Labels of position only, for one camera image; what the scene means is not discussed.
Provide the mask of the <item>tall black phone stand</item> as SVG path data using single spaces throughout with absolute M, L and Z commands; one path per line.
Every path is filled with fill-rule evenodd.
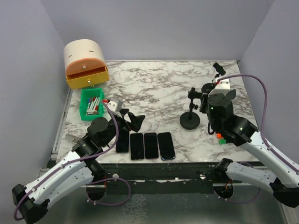
M 193 130 L 200 124 L 200 117 L 193 112 L 193 110 L 199 109 L 200 112 L 203 112 L 204 96 L 202 92 L 198 92 L 195 87 L 192 87 L 191 90 L 188 91 L 188 98 L 190 99 L 189 111 L 180 116 L 179 122 L 184 129 Z M 200 99 L 200 105 L 194 104 L 194 99 Z

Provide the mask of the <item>short black phone stand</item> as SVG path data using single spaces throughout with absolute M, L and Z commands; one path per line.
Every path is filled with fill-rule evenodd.
M 224 76 L 226 74 L 226 71 L 224 68 L 219 65 L 218 63 L 214 63 L 213 67 L 215 68 L 217 74 L 214 76 L 214 79 L 212 80 L 211 83 L 206 83 L 202 86 L 201 91 L 204 94 L 210 93 L 215 87 L 216 87 L 216 79 L 220 78 L 221 76 Z

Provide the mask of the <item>black phone with white edge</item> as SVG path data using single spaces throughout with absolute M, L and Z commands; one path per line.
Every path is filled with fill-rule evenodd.
M 144 142 L 142 133 L 133 133 L 130 135 L 130 155 L 131 160 L 144 159 Z

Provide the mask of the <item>black phone with pink edge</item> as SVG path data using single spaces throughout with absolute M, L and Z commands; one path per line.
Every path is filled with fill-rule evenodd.
M 156 159 L 159 156 L 156 133 L 144 134 L 144 151 L 146 159 Z

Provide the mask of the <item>brown round base phone stand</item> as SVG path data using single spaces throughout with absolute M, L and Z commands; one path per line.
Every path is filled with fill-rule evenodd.
M 229 100 L 233 100 L 236 98 L 236 90 L 233 89 L 233 90 L 230 90 L 226 95 L 225 97 Z

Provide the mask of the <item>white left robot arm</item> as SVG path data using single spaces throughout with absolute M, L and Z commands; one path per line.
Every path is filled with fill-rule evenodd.
M 128 109 L 120 115 L 109 111 L 110 120 L 104 117 L 94 119 L 86 135 L 79 139 L 72 150 L 54 167 L 27 185 L 17 184 L 12 189 L 16 209 L 14 218 L 28 224 L 42 219 L 49 208 L 75 189 L 104 180 L 105 170 L 97 158 L 105 153 L 103 148 L 111 140 L 117 141 L 120 130 L 138 132 L 145 115 L 135 116 Z

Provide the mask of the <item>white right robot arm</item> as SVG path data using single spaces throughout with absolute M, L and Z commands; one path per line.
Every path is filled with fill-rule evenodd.
M 203 93 L 200 112 L 207 115 L 209 130 L 252 154 L 268 171 L 222 159 L 224 166 L 215 170 L 215 179 L 219 182 L 231 179 L 255 185 L 272 193 L 280 203 L 296 208 L 299 205 L 299 165 L 270 144 L 252 122 L 234 114 L 234 98 L 235 91 L 229 91 L 226 95 Z

